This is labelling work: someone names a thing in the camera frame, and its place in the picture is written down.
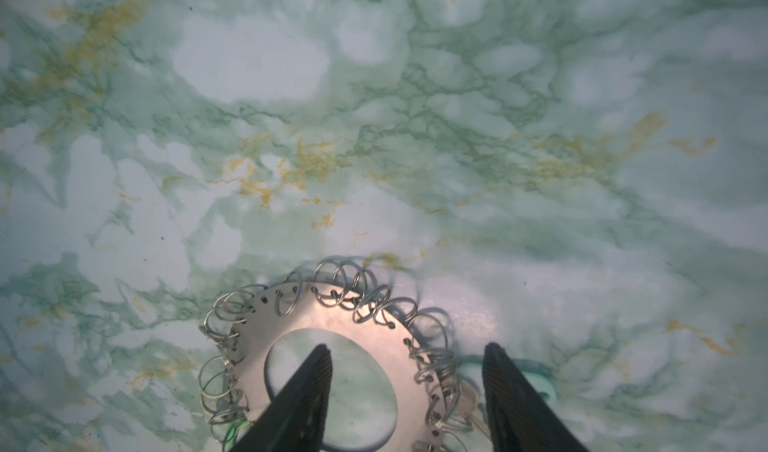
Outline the metal keyring disc with rings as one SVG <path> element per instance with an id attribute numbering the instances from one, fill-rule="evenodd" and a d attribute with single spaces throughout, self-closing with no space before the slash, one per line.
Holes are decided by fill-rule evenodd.
<path id="1" fill-rule="evenodd" d="M 322 450 L 462 451 L 474 430 L 448 314 L 377 262 L 331 257 L 221 292 L 200 329 L 217 349 L 201 404 L 224 451 L 266 427 L 317 346 L 333 364 Z"/>

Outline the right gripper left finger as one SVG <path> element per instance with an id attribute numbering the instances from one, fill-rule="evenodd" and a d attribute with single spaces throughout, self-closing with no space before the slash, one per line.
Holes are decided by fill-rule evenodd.
<path id="1" fill-rule="evenodd" d="M 333 376 L 331 351 L 316 346 L 233 452 L 319 452 Z"/>

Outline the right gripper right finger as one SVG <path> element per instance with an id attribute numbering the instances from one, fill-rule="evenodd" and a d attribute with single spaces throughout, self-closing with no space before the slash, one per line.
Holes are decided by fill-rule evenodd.
<path id="1" fill-rule="evenodd" d="M 495 342 L 485 346 L 482 379 L 494 451 L 587 451 Z"/>

